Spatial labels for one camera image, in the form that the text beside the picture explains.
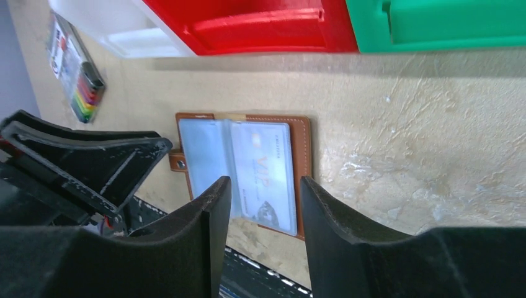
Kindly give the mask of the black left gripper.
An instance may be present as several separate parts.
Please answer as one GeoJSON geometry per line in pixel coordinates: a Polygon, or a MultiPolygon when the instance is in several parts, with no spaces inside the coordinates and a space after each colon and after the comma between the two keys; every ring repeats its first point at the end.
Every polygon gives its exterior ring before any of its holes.
{"type": "Polygon", "coordinates": [[[1,136],[1,227],[80,226],[102,236],[127,234],[127,220],[109,214],[172,148],[154,131],[72,130],[23,110],[4,119],[1,136]]]}

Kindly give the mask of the red plastic bin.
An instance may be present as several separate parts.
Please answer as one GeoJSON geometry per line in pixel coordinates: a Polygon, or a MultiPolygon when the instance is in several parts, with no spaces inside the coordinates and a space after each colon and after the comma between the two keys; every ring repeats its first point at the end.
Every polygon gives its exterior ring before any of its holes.
{"type": "Polygon", "coordinates": [[[198,56],[354,53],[345,1],[145,1],[198,56]]]}

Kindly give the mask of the pack of coloured markers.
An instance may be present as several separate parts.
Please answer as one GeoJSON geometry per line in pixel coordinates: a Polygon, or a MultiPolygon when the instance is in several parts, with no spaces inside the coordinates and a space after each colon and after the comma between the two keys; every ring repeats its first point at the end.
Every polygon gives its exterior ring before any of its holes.
{"type": "Polygon", "coordinates": [[[94,120],[106,90],[105,81],[85,48],[76,29],[63,17],[50,11],[47,58],[76,118],[82,123],[94,120]]]}

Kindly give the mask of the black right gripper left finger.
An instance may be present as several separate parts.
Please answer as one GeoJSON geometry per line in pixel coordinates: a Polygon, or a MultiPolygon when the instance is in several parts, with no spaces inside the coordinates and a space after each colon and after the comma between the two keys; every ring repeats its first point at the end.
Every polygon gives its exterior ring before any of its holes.
{"type": "Polygon", "coordinates": [[[3,227],[2,297],[218,297],[231,180],[127,237],[3,227]]]}

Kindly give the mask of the brown leather card holder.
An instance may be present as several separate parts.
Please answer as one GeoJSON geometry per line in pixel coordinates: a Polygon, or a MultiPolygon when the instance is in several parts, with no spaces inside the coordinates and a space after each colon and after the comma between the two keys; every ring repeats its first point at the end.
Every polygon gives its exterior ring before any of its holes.
{"type": "Polygon", "coordinates": [[[231,217],[304,239],[300,179],[311,176],[311,123],[304,115],[178,112],[180,147],[170,168],[184,173],[189,196],[232,182],[231,217]]]}

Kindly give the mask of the green plastic bin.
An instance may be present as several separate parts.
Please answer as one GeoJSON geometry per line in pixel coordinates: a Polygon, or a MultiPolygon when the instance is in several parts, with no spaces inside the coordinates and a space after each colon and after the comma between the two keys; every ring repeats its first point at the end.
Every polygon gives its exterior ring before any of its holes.
{"type": "Polygon", "coordinates": [[[360,53],[523,47],[525,1],[347,1],[360,53]]]}

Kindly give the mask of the white plastic bin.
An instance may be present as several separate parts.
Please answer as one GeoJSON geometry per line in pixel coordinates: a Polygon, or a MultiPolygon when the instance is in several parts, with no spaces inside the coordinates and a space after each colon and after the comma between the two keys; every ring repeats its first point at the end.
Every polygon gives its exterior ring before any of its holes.
{"type": "Polygon", "coordinates": [[[121,58],[193,57],[145,1],[50,0],[53,12],[121,58]]]}

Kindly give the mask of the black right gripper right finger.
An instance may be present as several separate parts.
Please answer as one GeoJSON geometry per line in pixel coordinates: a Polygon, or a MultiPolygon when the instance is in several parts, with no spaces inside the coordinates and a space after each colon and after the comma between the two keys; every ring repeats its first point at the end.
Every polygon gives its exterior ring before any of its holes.
{"type": "Polygon", "coordinates": [[[523,227],[440,227],[408,235],[301,179],[315,297],[524,297],[523,227]]]}

